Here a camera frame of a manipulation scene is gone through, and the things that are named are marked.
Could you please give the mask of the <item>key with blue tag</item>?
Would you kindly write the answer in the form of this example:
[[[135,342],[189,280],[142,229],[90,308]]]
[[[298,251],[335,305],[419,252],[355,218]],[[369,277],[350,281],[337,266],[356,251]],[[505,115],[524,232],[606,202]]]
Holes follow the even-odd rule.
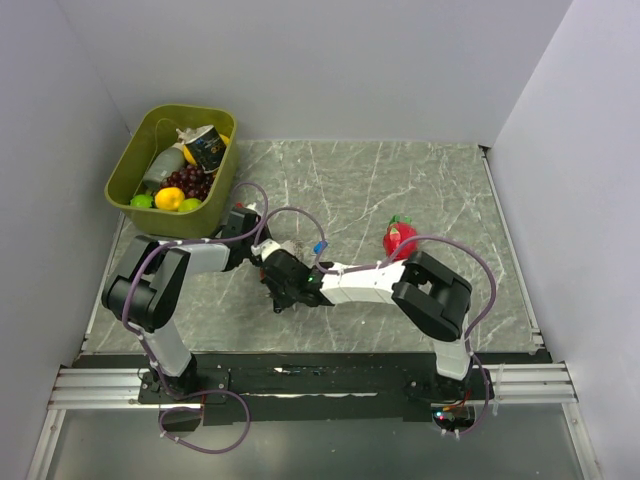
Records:
[[[318,255],[321,254],[326,247],[328,246],[328,242],[326,240],[319,241],[313,248],[313,252]]]

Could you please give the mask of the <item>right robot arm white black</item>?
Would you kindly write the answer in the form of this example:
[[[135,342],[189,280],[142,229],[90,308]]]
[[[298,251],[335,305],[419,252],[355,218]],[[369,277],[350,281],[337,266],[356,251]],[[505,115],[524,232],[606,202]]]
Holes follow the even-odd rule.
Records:
[[[331,262],[309,267],[276,245],[264,249],[258,258],[264,273],[262,282],[276,311],[296,304],[394,305],[432,340],[439,391],[455,399],[470,389],[471,359],[463,334],[472,287],[434,257],[415,251],[406,260],[367,270]]]

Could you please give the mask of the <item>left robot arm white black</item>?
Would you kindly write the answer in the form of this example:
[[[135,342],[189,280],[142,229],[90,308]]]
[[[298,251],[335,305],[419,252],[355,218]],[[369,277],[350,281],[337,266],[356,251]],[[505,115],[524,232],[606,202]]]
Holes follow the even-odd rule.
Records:
[[[213,236],[197,242],[138,235],[105,284],[102,305],[117,319],[126,298],[132,297],[127,329],[152,353],[151,368],[164,376],[162,390],[174,401],[191,399],[198,388],[197,361],[172,320],[184,279],[231,271],[249,260],[254,238],[248,233],[260,220],[254,204],[239,204]]]

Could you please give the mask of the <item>green lime right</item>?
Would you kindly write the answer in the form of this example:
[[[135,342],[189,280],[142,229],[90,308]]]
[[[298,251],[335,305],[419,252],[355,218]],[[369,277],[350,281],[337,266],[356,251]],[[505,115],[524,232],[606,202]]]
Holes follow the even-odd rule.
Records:
[[[178,212],[186,213],[197,209],[202,204],[202,201],[198,198],[185,199],[178,207]]]

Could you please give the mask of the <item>green lime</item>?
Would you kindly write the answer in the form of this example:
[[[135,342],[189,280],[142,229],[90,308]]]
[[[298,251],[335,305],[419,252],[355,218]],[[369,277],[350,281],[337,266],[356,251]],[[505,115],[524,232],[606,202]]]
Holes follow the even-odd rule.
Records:
[[[130,200],[129,205],[134,208],[152,208],[153,197],[149,194],[138,194]]]
[[[198,198],[185,199],[178,207],[178,212],[186,213],[197,209],[202,204],[202,201]]]

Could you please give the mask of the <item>dark red grape bunch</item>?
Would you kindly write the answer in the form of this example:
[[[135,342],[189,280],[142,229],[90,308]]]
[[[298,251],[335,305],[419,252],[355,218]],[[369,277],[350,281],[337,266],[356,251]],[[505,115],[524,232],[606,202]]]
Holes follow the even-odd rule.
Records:
[[[215,172],[206,173],[199,167],[187,165],[180,170],[174,171],[164,179],[160,188],[179,188],[187,199],[197,198],[204,201],[213,185]]]

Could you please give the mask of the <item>yellow lemon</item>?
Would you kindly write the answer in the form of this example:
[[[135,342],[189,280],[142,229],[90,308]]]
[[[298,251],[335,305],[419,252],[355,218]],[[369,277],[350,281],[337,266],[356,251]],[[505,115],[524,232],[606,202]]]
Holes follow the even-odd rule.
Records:
[[[159,210],[176,212],[185,200],[184,192],[178,187],[165,187],[154,196],[155,207]]]

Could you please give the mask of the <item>black crumpled paper cup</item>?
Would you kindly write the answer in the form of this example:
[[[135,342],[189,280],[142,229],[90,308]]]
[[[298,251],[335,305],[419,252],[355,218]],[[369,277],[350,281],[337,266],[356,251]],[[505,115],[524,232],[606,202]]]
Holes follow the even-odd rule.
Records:
[[[184,151],[191,155],[205,173],[213,173],[220,167],[226,144],[214,125],[177,129],[176,132]]]

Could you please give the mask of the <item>grey plastic bottle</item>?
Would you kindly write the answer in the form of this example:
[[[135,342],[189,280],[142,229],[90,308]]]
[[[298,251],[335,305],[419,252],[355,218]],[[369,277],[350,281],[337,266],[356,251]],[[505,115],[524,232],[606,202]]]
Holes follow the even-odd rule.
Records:
[[[158,190],[161,183],[179,171],[184,164],[183,146],[181,143],[174,143],[152,161],[142,178],[142,183],[150,190]]]

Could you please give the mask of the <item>green lime left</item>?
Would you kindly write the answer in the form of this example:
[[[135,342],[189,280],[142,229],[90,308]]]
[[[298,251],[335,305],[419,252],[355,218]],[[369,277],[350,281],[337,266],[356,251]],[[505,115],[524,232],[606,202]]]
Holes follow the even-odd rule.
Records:
[[[152,208],[153,197],[149,194],[138,194],[130,200],[129,205],[134,208]]]

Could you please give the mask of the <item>red dragon fruit toy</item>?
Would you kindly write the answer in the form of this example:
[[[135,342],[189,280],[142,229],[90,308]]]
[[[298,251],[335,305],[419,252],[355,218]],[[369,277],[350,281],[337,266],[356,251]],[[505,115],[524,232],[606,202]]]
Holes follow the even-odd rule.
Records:
[[[388,257],[403,244],[407,239],[415,237],[418,232],[412,225],[409,216],[394,215],[386,229],[382,240],[382,245]],[[402,247],[394,257],[395,261],[406,260],[417,249],[417,243],[412,241]]]

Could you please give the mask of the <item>olive green plastic bin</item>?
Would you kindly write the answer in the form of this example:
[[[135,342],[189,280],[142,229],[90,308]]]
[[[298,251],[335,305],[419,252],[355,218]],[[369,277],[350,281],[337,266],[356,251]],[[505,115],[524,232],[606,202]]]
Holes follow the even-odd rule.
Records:
[[[149,111],[105,186],[107,201],[138,230],[206,237],[221,223],[239,162],[235,117],[210,107]]]

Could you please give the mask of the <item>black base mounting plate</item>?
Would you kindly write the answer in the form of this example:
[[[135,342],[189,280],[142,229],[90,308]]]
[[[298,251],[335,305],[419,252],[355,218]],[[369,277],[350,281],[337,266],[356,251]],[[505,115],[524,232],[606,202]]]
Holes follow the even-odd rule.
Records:
[[[193,395],[172,397],[154,373],[142,377],[142,400],[169,397],[206,426],[251,420],[400,418],[429,422],[436,405],[493,399],[487,370],[463,381],[436,372],[432,353],[202,354]]]

